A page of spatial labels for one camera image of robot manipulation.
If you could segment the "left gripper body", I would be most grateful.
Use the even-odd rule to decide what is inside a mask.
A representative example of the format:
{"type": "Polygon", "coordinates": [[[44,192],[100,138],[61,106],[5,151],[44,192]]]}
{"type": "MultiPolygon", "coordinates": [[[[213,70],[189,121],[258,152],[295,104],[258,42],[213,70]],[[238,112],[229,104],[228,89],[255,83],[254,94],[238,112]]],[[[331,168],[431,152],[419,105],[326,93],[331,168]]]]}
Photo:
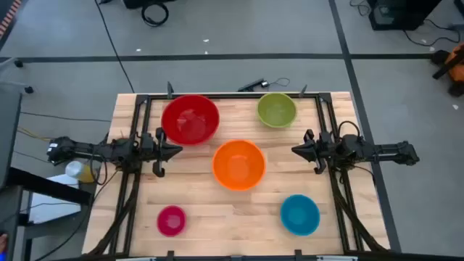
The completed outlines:
{"type": "Polygon", "coordinates": [[[165,169],[162,166],[162,162],[166,159],[166,152],[164,148],[165,132],[161,127],[156,129],[154,140],[150,133],[143,132],[140,140],[140,155],[142,161],[149,162],[154,160],[152,165],[152,172],[158,177],[163,178],[165,176],[165,169]]]}

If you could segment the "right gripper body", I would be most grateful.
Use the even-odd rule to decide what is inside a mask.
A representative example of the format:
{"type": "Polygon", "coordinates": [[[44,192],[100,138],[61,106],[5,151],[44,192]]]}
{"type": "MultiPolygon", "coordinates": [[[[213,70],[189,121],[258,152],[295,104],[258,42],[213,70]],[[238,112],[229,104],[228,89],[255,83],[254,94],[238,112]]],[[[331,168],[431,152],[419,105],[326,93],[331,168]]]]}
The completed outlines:
{"type": "Polygon", "coordinates": [[[304,135],[304,141],[313,142],[315,151],[316,167],[314,171],[316,174],[321,174],[327,167],[327,161],[334,157],[336,154],[336,143],[333,140],[332,133],[323,131],[319,134],[319,138],[315,139],[315,134],[312,129],[308,129],[304,135]]]}

